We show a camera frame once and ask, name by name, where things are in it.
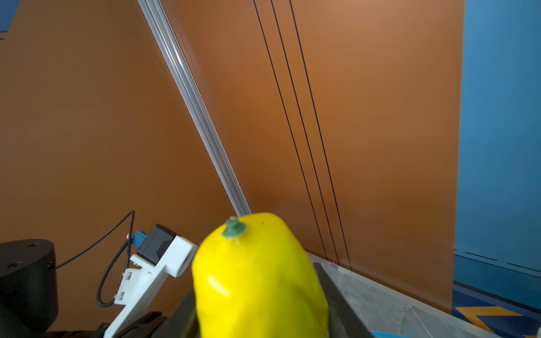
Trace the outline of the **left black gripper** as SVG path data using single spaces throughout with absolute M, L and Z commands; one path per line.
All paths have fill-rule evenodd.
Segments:
M 42 337 L 59 313 L 54 244 L 1 244 L 1 336 Z

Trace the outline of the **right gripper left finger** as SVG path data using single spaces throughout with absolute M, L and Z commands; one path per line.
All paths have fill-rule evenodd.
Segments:
M 194 289 L 186 294 L 173 314 L 152 334 L 152 338 L 200 337 Z

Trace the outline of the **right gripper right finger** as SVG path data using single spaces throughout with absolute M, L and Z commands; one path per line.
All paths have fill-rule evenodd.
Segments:
M 329 308 L 330 338 L 373 338 L 321 263 L 314 263 Z

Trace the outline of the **yellow mango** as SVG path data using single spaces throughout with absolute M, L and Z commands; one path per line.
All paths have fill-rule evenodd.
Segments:
M 192 262 L 201 337 L 328 337 L 329 306 L 315 267 L 286 223 L 232 217 Z

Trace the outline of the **clear zip-top bag blue zipper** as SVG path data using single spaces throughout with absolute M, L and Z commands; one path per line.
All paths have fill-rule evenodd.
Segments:
M 413 337 L 412 332 L 405 335 L 393 334 L 393 333 L 387 333 L 387 332 L 377 332 L 377 331 L 370 331 L 370 333 L 372 334 L 374 338 L 412 338 Z

